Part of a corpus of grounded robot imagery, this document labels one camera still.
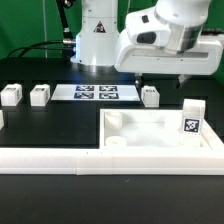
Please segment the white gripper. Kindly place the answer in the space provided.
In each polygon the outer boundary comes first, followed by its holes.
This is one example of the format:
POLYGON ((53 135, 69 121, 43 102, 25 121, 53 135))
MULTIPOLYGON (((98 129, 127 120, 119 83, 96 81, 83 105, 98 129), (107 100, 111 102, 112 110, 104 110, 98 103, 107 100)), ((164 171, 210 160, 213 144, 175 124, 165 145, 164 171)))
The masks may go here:
POLYGON ((116 70, 135 73, 136 88, 142 87, 142 73, 180 75, 177 89, 191 75, 211 75, 217 71, 223 54, 222 35, 200 35, 193 47, 181 50, 167 48, 170 37, 169 30, 131 33, 125 29, 115 48, 116 70))

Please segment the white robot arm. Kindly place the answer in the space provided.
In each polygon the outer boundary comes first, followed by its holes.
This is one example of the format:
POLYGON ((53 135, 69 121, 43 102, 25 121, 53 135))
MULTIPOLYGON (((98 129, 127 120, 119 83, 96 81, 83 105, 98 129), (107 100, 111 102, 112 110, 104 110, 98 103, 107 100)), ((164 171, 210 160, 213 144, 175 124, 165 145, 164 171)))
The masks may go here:
POLYGON ((224 34, 203 29, 212 0, 157 0, 126 15, 117 29, 118 0, 81 0, 82 28, 71 61, 97 71, 211 75, 224 52, 224 34))

